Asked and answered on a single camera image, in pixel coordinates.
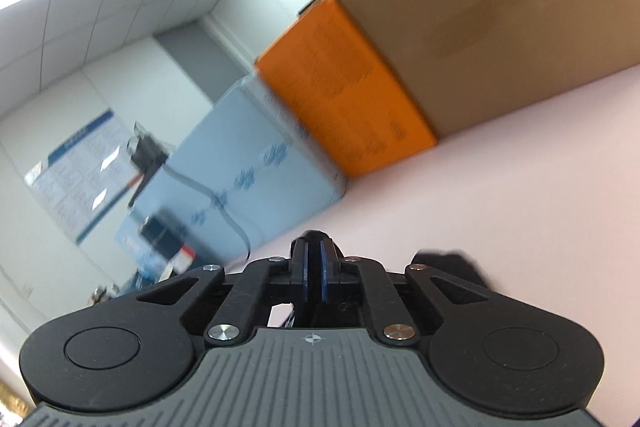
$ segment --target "table surface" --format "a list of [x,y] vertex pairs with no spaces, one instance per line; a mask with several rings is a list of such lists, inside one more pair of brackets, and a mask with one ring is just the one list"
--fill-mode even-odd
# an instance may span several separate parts
[[590,404],[640,416],[640,66],[449,137],[350,183],[338,204],[260,248],[324,230],[345,255],[403,271],[460,249],[501,293],[570,318],[602,344]]

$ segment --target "crosshair symbol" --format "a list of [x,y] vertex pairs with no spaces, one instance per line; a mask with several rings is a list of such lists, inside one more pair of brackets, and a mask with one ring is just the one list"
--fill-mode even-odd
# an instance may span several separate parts
[[311,335],[307,335],[305,337],[305,340],[309,344],[317,344],[318,342],[324,341],[325,339],[322,338],[320,335],[316,335],[315,333],[311,333]]

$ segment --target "brown cardboard box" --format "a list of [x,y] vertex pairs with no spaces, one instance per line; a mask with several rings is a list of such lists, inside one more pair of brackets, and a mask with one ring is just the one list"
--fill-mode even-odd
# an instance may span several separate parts
[[440,137],[640,62],[640,0],[338,0]]

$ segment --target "light blue box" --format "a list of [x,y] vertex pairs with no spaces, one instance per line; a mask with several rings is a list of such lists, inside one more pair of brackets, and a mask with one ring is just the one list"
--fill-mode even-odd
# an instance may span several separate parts
[[228,267],[247,254],[233,223],[254,251],[340,200],[346,188],[337,166],[255,75],[226,92],[166,165],[116,236],[145,266],[148,250],[131,234],[147,216],[158,216],[198,256]]

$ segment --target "black device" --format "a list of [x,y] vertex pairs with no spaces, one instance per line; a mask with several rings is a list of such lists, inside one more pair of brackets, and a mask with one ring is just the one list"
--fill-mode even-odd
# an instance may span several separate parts
[[[600,425],[591,333],[432,260],[388,273],[306,232],[290,259],[207,265],[55,319],[20,352],[39,403],[23,425]],[[279,303],[290,327],[265,327]]]

